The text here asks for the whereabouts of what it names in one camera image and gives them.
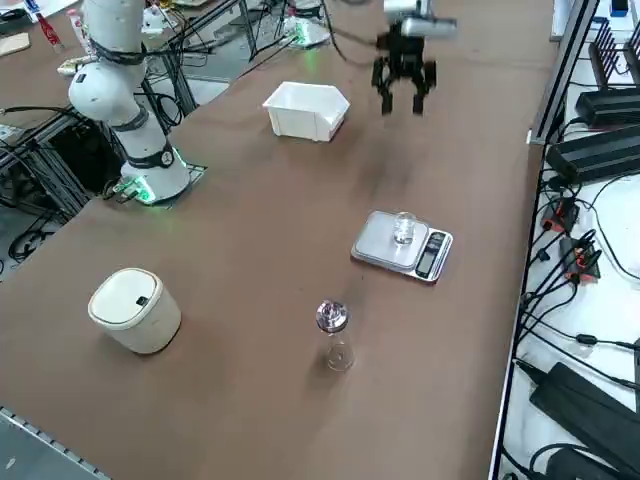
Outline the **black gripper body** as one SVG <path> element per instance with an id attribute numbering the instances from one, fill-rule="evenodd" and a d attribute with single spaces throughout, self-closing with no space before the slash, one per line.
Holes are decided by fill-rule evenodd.
<path id="1" fill-rule="evenodd" d="M 392 62 L 421 63 L 425 46 L 424 37 L 404 33 L 402 28 L 403 23 L 396 22 L 386 32 L 378 34 L 376 49 L 387 52 Z"/>

